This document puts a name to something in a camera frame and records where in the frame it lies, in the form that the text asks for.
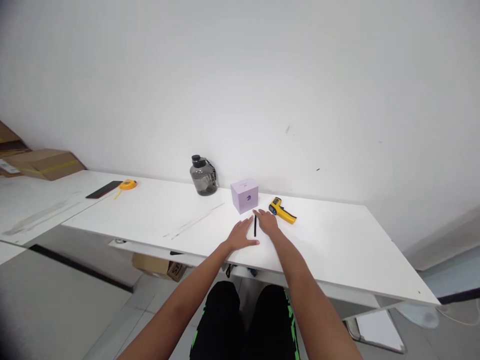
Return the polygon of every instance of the black bottle cap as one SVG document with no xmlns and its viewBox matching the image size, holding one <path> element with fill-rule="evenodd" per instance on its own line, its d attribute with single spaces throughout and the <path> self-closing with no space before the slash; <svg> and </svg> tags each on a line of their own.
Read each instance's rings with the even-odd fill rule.
<svg viewBox="0 0 480 360">
<path fill-rule="evenodd" d="M 191 157 L 191 162 L 194 168 L 203 168 L 207 164 L 205 159 L 200 157 L 200 155 L 193 155 Z"/>
</svg>

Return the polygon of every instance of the packing tape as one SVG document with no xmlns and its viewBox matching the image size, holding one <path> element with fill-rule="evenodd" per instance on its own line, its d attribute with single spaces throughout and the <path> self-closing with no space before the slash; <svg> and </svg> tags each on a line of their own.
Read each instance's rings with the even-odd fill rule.
<svg viewBox="0 0 480 360">
<path fill-rule="evenodd" d="M 46 169 L 43 169 L 43 170 L 30 170 L 30 169 L 23 169 L 23 168 L 19 168 L 18 170 L 20 170 L 22 173 L 34 173 L 34 174 L 45 174 L 45 173 L 50 173 L 52 171 L 55 171 L 55 170 L 58 170 L 58 169 L 62 169 L 62 168 L 66 168 L 66 167 L 69 167 L 71 165 L 75 165 L 75 164 L 78 164 L 79 161 L 78 160 L 72 160 L 72 161 L 69 161 L 69 162 L 66 162 L 66 163 L 63 163 L 63 164 L 60 164 L 60 165 L 57 165 L 57 166 L 52 166 L 52 167 L 49 167 L 49 168 L 46 168 Z"/>
</svg>

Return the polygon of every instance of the left hand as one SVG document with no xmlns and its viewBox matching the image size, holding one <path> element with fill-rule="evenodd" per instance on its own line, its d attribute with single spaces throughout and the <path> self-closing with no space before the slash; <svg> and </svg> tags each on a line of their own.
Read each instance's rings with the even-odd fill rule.
<svg viewBox="0 0 480 360">
<path fill-rule="evenodd" d="M 260 244 L 258 240 L 247 239 L 247 231 L 253 219 L 254 217 L 250 216 L 250 218 L 239 221 L 233 226 L 230 235 L 228 235 L 228 238 L 225 240 L 225 244 L 228 245 L 230 252 L 246 248 L 247 246 Z"/>
</svg>

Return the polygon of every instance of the forearm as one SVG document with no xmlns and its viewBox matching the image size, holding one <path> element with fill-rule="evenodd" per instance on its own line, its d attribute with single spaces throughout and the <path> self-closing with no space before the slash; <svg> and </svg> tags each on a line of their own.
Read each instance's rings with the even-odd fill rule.
<svg viewBox="0 0 480 360">
<path fill-rule="evenodd" d="M 178 285 L 118 359 L 168 359 L 231 251 L 225 242 L 220 244 Z"/>
<path fill-rule="evenodd" d="M 270 235 L 290 289 L 291 303 L 310 359 L 361 359 L 329 299 L 297 248 L 278 229 Z"/>
</svg>

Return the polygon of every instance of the yellow tape measure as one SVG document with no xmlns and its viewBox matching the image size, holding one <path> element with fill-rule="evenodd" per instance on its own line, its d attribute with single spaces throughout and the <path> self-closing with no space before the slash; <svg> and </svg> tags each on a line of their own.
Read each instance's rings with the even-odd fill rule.
<svg viewBox="0 0 480 360">
<path fill-rule="evenodd" d="M 118 194 L 115 196 L 113 200 L 117 200 L 117 198 L 120 196 L 123 190 L 131 190 L 137 186 L 137 182 L 135 180 L 127 179 L 124 182 L 122 182 L 118 188 Z"/>
</svg>

